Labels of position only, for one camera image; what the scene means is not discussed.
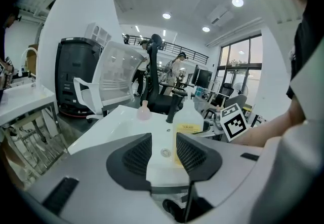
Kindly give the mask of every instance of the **air conditioner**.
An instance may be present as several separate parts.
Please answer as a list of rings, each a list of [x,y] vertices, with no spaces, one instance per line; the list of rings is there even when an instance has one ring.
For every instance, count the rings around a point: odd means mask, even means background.
[[[225,25],[228,21],[234,18],[233,13],[226,9],[222,5],[216,6],[216,8],[208,16],[212,25],[217,25],[219,27]]]

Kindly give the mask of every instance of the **white shirt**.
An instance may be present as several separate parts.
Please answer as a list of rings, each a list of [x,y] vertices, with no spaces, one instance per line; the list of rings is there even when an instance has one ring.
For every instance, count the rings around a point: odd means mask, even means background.
[[[149,55],[146,56],[146,61],[142,62],[140,66],[137,68],[140,71],[146,71],[146,66],[150,63],[150,57]]]

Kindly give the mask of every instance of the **ceiling light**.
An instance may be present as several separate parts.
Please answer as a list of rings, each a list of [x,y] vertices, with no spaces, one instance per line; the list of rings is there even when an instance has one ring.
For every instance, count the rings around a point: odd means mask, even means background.
[[[169,13],[164,13],[162,15],[165,19],[170,19],[171,18],[171,15]]]
[[[208,28],[208,27],[203,27],[202,30],[203,30],[204,32],[209,32],[209,31],[211,31],[211,29]]]
[[[242,7],[244,4],[243,0],[232,0],[232,3],[235,7]]]

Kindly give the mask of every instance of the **white sink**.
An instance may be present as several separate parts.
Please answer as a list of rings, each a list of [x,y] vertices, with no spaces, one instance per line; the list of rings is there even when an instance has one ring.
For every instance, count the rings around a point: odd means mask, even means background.
[[[44,86],[37,88],[36,83],[29,83],[6,89],[3,98],[4,101],[0,105],[0,126],[28,111],[55,101],[55,94]]]

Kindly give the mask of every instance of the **window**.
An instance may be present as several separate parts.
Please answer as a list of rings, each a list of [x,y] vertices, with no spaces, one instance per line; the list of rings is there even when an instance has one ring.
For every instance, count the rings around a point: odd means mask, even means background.
[[[261,70],[249,70],[249,75],[247,78],[246,83],[246,90],[247,93],[247,104],[254,105],[255,97],[258,92],[259,82],[261,77]]]
[[[243,93],[247,104],[254,106],[259,88],[263,59],[262,36],[257,35],[222,48],[213,91],[224,83],[234,88],[233,95]]]
[[[226,65],[227,64],[227,57],[228,57],[229,46],[222,48],[222,58],[219,65]]]
[[[213,91],[215,91],[215,92],[219,91],[219,89],[221,88],[221,85],[223,83],[224,75],[225,75],[225,70],[217,71],[214,85],[213,85]]]
[[[247,64],[250,41],[245,40],[231,45],[228,64]]]
[[[262,63],[263,59],[262,37],[251,39],[251,60],[250,63]]]

